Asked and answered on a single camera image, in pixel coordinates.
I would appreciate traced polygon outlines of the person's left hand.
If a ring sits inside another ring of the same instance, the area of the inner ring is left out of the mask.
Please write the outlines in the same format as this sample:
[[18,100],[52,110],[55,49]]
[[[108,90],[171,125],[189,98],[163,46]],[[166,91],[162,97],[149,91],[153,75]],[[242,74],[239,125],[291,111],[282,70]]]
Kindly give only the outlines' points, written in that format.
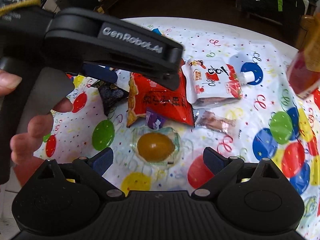
[[1,98],[1,165],[10,166],[11,138],[27,132],[29,121],[45,115],[74,89],[61,70],[43,68],[36,80],[24,77],[18,87]]

